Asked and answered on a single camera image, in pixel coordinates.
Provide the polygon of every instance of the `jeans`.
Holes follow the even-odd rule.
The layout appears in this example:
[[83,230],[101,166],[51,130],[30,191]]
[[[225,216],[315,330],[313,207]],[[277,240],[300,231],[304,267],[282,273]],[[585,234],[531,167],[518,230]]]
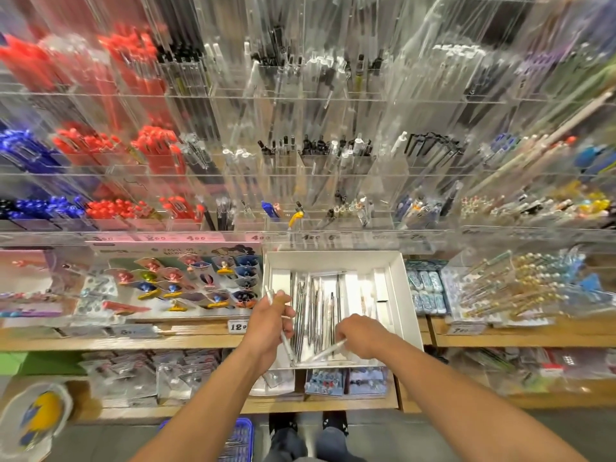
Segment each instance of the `jeans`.
[[[315,452],[316,458],[326,462],[366,462],[346,449],[344,433],[334,427],[325,428],[319,435]],[[284,428],[273,436],[272,446],[263,462],[291,462],[307,455],[308,449],[302,438],[292,428]]]

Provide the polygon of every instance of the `shoe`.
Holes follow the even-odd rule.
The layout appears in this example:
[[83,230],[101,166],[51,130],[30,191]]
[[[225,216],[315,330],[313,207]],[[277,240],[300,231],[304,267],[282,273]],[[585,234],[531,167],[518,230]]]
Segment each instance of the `shoe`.
[[338,428],[345,436],[348,436],[349,425],[347,424],[346,412],[343,410],[323,412],[323,429],[328,427]]
[[270,437],[284,428],[292,428],[297,432],[297,413],[270,413],[269,414]]

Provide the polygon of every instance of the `tile floor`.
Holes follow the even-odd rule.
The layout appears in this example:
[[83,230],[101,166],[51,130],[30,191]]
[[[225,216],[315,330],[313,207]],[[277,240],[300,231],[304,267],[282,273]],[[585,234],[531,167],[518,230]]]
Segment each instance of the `tile floor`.
[[[590,462],[613,461],[616,410],[580,409],[532,413],[572,444]],[[308,446],[320,430],[320,414],[300,418]],[[455,456],[441,435],[422,416],[396,410],[349,412],[350,451],[368,461],[453,462]],[[267,415],[252,418],[256,426],[254,460],[269,449]],[[157,432],[157,426],[74,425],[54,443],[47,462],[126,462]]]

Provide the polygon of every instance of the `person's right arm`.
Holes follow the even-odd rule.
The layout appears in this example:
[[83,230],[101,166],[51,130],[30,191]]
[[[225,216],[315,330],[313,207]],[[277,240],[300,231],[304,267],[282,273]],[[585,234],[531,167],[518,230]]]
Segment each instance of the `person's right arm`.
[[388,332],[352,315],[336,341],[361,358],[377,358],[402,381],[432,425],[465,461],[584,462],[569,444],[490,389]]

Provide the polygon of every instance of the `leg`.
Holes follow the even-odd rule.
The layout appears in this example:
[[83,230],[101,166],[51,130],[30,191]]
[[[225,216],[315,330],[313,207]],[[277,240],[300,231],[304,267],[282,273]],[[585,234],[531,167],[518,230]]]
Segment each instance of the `leg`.
[[291,462],[308,455],[305,442],[297,434],[294,413],[271,413],[269,427],[272,445],[263,462]]
[[315,456],[326,462],[366,462],[351,454],[346,447],[345,412],[323,412],[323,432],[315,444]]

